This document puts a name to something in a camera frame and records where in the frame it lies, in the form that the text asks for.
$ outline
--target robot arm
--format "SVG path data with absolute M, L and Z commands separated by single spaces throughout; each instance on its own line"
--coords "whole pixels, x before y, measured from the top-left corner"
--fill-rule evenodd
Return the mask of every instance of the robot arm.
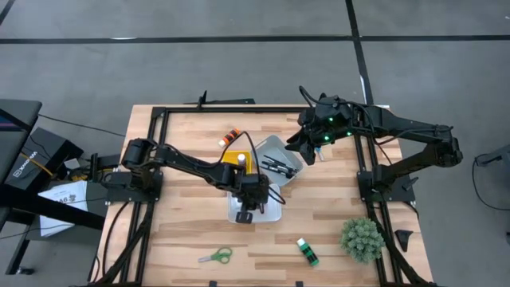
M 300 87 L 300 91 L 308 95 L 304 88 Z M 352 135 L 392 136 L 391 140 L 402 138 L 426 144 L 425 149 L 416 155 L 390 166 L 374 167 L 373 188 L 385 190 L 397 178 L 411 172 L 429 166 L 452 167 L 462 161 L 451 127 L 403 119 L 385 108 L 345 101 L 338 96 L 321 95 L 316 106 L 306 108 L 297 122 L 301 129 L 287 140 L 285 148 L 299 152 L 308 165 L 315 162 L 315 147 L 334 144 L 336 140 Z
M 232 192 L 242 202 L 236 221 L 251 223 L 256 210 L 268 202 L 269 179 L 263 174 L 248 174 L 244 166 L 232 163 L 207 163 L 185 155 L 169 144 L 158 145 L 153 140 L 130 140 L 122 158 L 122 165 L 131 171 L 131 184 L 149 187 L 150 170 L 155 167 L 171 167 L 203 178 L 219 190 Z

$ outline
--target glue stick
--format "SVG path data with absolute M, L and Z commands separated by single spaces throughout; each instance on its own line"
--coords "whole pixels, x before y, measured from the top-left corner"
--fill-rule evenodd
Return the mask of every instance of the glue stick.
M 218 144 L 220 147 L 225 147 L 227 144 L 229 144 L 233 139 L 237 138 L 241 132 L 235 128 L 232 131 L 230 131 L 228 134 L 223 136 L 223 139 L 221 139 Z
M 246 165 L 246 155 L 239 154 L 239 155 L 237 156 L 237 164 L 239 164 L 239 165 L 241 165 L 241 166 Z
M 315 266 L 319 264 L 319 258 L 315 253 L 313 253 L 312 248 L 303 238 L 300 238 L 297 241 L 297 245 L 300 247 L 300 250 L 303 252 L 304 256 L 306 256 L 308 259 L 308 263 L 310 263 L 310 265 Z

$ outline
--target wooden tabletop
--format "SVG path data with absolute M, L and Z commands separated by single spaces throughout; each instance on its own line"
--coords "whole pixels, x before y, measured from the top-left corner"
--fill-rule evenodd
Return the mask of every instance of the wooden tabletop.
M 129 140 L 147 137 L 152 107 L 133 107 L 123 151 Z M 296 113 L 175 113 L 170 115 L 166 142 L 188 155 L 213 162 L 222 152 L 218 141 L 231 129 L 247 131 L 255 144 L 270 135 L 286 141 L 299 129 L 297 116 Z M 363 144 L 367 156 L 365 141 Z M 248 140 L 240 138 L 231 149 L 249 150 Z M 394 162 L 402 158 L 397 141 L 385 145 L 385 151 Z M 359 165 L 354 140 L 352 137 L 337 140 L 334 145 L 323 147 L 323 154 L 325 161 L 317 158 L 315 165 L 305 167 L 297 179 L 282 188 L 287 205 L 283 206 L 281 220 L 274 223 L 230 223 L 224 191 L 196 176 L 163 168 L 164 186 L 155 205 L 143 285 L 204 286 L 215 280 L 218 286 L 295 285 L 296 281 L 314 286 L 378 286 L 375 263 L 358 264 L 339 247 L 343 223 L 349 218 L 367 216 L 355 177 Z M 381 163 L 387 163 L 381 154 L 378 156 Z M 121 205 L 108 208 L 98 249 L 100 259 L 106 233 Z M 416 214 L 399 202 L 389 203 L 389 208 L 393 230 L 414 231 L 404 256 L 420 276 L 432 281 Z M 131 210 L 132 203 L 114 226 L 107 269 L 126 244 Z M 299 238 L 304 238 L 316 252 L 318 266 L 308 264 L 296 245 Z M 198 263 L 198 258 L 212 254 L 221 246 L 233 249 L 229 264 Z M 138 250 L 133 254 L 130 280 L 135 277 Z M 388 280 L 392 281 L 386 250 L 383 255 Z

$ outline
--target green handle scissors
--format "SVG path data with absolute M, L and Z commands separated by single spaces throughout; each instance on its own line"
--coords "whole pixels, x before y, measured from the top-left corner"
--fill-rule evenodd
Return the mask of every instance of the green handle scissors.
M 206 261 L 218 261 L 222 264 L 227 264 L 230 262 L 230 255 L 232 255 L 232 250 L 229 247 L 222 247 L 216 251 L 215 254 L 210 256 L 205 256 L 203 258 L 199 258 L 198 262 L 206 262 Z

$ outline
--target small potted plant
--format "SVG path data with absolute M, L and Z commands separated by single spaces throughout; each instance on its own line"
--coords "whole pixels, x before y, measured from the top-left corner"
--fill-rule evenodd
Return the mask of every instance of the small potted plant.
M 352 218 L 343 224 L 340 246 L 355 261 L 368 264 L 381 258 L 385 244 L 375 222 L 368 218 Z

